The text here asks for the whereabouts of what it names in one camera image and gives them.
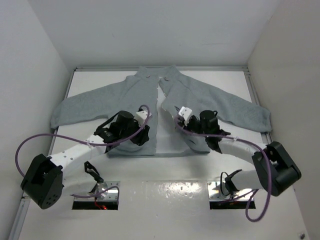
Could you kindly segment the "grey zip-up jacket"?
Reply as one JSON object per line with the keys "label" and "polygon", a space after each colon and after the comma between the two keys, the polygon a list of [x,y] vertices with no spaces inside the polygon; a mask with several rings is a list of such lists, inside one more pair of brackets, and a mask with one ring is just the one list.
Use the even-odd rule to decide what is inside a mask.
{"label": "grey zip-up jacket", "polygon": [[68,97],[53,111],[50,126],[72,125],[97,119],[108,119],[119,111],[131,113],[141,105],[151,111],[148,121],[149,140],[142,146],[125,141],[112,149],[108,156],[156,156],[158,127],[158,91],[164,93],[161,108],[173,122],[181,107],[190,108],[198,116],[204,110],[217,111],[219,120],[254,132],[272,130],[271,113],[216,86],[182,74],[175,66],[159,69],[141,67],[123,81]]}

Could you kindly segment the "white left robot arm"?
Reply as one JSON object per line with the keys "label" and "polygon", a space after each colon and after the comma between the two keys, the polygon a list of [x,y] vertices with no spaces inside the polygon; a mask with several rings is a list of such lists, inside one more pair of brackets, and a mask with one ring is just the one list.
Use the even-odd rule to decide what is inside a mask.
{"label": "white left robot arm", "polygon": [[[99,125],[86,140],[76,139],[75,146],[56,154],[35,156],[20,184],[21,189],[43,210],[52,207],[71,186],[78,186],[79,192],[86,192],[86,195],[74,193],[73,197],[97,200],[117,186],[106,187],[104,179],[89,161],[127,141],[139,147],[144,145],[149,140],[150,127],[147,123],[150,117],[151,112],[146,105],[142,105],[135,114],[121,110]],[[67,175],[79,166],[84,167],[93,183],[67,181]]]}

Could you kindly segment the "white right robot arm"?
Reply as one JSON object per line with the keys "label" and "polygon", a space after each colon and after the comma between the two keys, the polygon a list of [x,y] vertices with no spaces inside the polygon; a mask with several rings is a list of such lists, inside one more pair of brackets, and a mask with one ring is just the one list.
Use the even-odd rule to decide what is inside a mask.
{"label": "white right robot arm", "polygon": [[254,171],[236,170],[224,180],[224,189],[233,194],[241,189],[264,189],[277,197],[301,177],[302,173],[284,146],[273,141],[258,145],[248,140],[232,137],[218,123],[216,110],[204,110],[196,117],[186,107],[179,111],[180,126],[197,137],[204,137],[208,147],[220,154],[231,155],[251,163]]}

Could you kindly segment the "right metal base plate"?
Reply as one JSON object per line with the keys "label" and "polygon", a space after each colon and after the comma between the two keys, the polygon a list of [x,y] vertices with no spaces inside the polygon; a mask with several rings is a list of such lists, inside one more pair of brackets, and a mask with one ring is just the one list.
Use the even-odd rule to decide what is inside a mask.
{"label": "right metal base plate", "polygon": [[221,182],[218,181],[208,181],[207,191],[210,203],[219,202],[233,202],[233,201],[247,201],[253,194],[253,190],[246,188],[235,192],[233,195],[223,195],[220,189]]}

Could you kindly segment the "metal base plate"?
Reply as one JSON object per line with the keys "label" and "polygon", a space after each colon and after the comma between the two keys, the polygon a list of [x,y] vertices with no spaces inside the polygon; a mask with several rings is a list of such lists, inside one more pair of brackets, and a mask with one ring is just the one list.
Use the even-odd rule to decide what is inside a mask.
{"label": "metal base plate", "polygon": [[210,203],[219,202],[233,202],[233,201],[247,201],[253,194],[253,190],[246,188],[235,192],[233,195],[223,195],[220,189],[221,182],[218,181],[208,181],[207,191]]}
{"label": "metal base plate", "polygon": [[75,193],[71,196],[77,200],[96,200],[98,202],[118,202],[120,197],[120,181],[97,183],[91,191]]}

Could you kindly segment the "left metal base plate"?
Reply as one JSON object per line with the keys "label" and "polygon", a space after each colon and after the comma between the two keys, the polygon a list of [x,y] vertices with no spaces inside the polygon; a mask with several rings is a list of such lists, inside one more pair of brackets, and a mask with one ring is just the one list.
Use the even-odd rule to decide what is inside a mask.
{"label": "left metal base plate", "polygon": [[77,200],[96,200],[98,202],[118,202],[120,197],[120,181],[97,183],[91,191],[75,193],[71,196]]}

